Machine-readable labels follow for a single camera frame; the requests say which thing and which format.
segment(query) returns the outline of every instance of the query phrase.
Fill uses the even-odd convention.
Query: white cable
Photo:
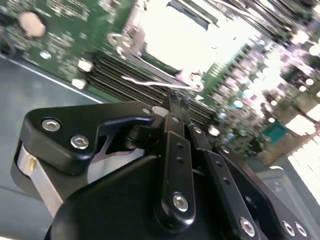
[[[170,83],[163,83],[163,82],[157,82],[157,81],[137,81],[134,78],[128,77],[128,76],[122,76],[121,78],[130,82],[133,82],[135,84],[144,85],[144,86],[156,85],[156,86],[162,86],[162,87],[168,87],[168,88],[174,88],[174,89],[188,89],[188,90],[194,89],[192,86],[174,85]]]
[[[243,11],[223,0],[213,0],[214,2],[218,3],[218,4],[222,4],[222,5],[225,5],[227,6],[228,8],[234,10],[235,12],[237,12],[238,14],[241,14],[243,16],[246,16],[248,18],[251,18],[252,20],[255,20],[255,21],[258,21],[259,23],[261,23],[261,21],[263,21],[263,23],[266,23],[266,20],[263,18],[263,17],[258,17],[258,16],[254,16],[252,15],[251,13],[249,12],[246,12],[246,11]]]

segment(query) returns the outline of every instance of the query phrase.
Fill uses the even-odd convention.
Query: gray metal panel
[[[313,240],[320,240],[320,227],[312,217],[296,188],[282,169],[268,169],[257,173],[272,192],[306,225]]]
[[[26,195],[10,175],[25,114],[36,108],[87,105],[95,101],[59,79],[0,58],[0,236],[43,240],[52,217],[43,202]]]

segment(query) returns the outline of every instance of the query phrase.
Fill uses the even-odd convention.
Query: silver screw head
[[[173,121],[175,121],[176,123],[179,123],[180,120],[178,118],[176,118],[175,116],[172,117]]]
[[[200,129],[200,128],[198,128],[197,126],[195,126],[195,127],[194,127],[194,130],[195,130],[195,132],[196,132],[196,133],[198,133],[198,134],[200,134],[200,133],[201,133],[201,129]]]
[[[86,149],[89,146],[89,140],[85,136],[76,135],[70,140],[71,145],[76,149]]]
[[[292,228],[292,226],[290,226],[289,223],[287,223],[286,221],[282,221],[282,224],[288,234],[290,234],[292,237],[296,235],[295,230]]]
[[[142,108],[142,111],[145,113],[145,114],[150,114],[151,111],[149,109],[146,109],[146,108]]]
[[[43,129],[45,129],[49,132],[55,132],[61,128],[60,123],[54,119],[46,119],[42,122],[41,125],[42,125]]]
[[[181,194],[173,195],[173,205],[181,212],[186,212],[189,208],[187,199]]]
[[[299,233],[301,233],[302,236],[304,236],[304,237],[307,236],[306,230],[299,223],[296,222],[295,226],[298,229]]]
[[[230,152],[229,152],[229,149],[226,148],[225,146],[222,146],[221,149],[222,149],[222,151],[224,151],[226,154],[230,153]]]
[[[248,234],[250,237],[254,237],[256,232],[254,226],[244,217],[240,218],[240,225],[242,229],[245,231],[246,234]]]

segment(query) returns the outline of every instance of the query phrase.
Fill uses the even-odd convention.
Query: black metal arm
[[[312,239],[243,159],[223,144],[213,152],[187,101],[171,93],[153,110],[123,102],[25,116],[13,168],[54,217],[47,239]],[[136,148],[144,156],[88,184],[92,161]]]

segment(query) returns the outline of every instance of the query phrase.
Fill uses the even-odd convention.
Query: motherboard
[[[316,0],[0,0],[0,50],[113,103],[174,92],[265,163],[319,127]]]

